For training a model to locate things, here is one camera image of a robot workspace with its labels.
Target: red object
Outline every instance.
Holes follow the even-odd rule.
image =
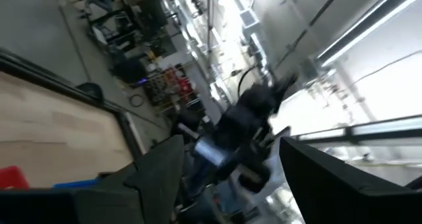
[[[10,166],[0,169],[1,188],[29,188],[29,184],[19,167]]]

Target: concrete floor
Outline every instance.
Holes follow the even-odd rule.
[[[146,101],[131,107],[107,68],[107,57],[86,36],[87,24],[68,0],[0,0],[0,47],[44,67],[74,85],[89,80],[99,84],[105,97],[162,128],[134,117],[146,146],[168,136],[164,119]],[[141,89],[129,94],[144,95]]]

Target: machine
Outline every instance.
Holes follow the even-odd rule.
[[[240,186],[260,196],[273,175],[265,165],[269,150],[278,148],[279,165],[306,223],[419,223],[422,194],[293,138],[268,138],[268,116],[277,112],[296,79],[254,85],[210,134],[196,137],[200,169],[189,176],[186,197],[195,201],[207,184],[227,179],[234,170],[241,173]],[[183,156],[183,138],[173,136],[91,188],[2,190],[0,222],[169,223]]]

